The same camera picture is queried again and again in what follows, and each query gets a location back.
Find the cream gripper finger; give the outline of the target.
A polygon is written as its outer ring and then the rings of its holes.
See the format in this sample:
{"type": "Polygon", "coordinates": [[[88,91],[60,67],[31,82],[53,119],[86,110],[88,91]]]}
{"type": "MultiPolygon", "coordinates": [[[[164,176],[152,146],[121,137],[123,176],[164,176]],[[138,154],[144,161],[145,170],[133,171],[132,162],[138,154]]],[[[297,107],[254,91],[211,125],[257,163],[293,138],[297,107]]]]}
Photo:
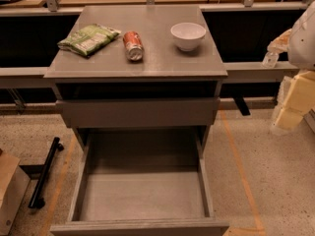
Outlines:
{"type": "Polygon", "coordinates": [[[315,106],[315,72],[302,71],[281,82],[272,115],[272,132],[291,132],[315,106]]]}
{"type": "Polygon", "coordinates": [[[279,35],[273,41],[270,42],[270,44],[267,47],[267,50],[269,52],[278,54],[287,52],[290,34],[291,29],[288,29],[285,32],[283,32],[281,35],[279,35]]]}

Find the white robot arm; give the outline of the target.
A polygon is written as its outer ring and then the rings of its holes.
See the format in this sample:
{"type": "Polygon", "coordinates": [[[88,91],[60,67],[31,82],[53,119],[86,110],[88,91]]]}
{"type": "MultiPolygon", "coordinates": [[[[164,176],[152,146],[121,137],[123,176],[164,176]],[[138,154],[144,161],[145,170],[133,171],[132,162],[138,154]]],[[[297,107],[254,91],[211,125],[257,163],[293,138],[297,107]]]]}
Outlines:
{"type": "Polygon", "coordinates": [[[287,53],[288,62],[300,72],[283,81],[273,127],[291,131],[315,106],[315,2],[312,2],[291,29],[270,42],[262,65],[274,68],[279,55],[287,53]]]}

